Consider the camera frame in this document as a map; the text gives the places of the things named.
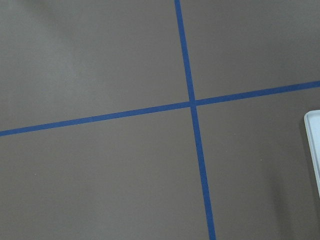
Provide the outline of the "white rectangular tray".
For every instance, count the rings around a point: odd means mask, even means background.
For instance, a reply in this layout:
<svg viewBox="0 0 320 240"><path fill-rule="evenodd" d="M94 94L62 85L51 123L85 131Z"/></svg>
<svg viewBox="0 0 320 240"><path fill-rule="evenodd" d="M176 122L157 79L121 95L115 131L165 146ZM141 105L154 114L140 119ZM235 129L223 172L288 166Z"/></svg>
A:
<svg viewBox="0 0 320 240"><path fill-rule="evenodd" d="M311 110L304 115L304 125L308 139L318 194L320 193L320 111Z"/></svg>

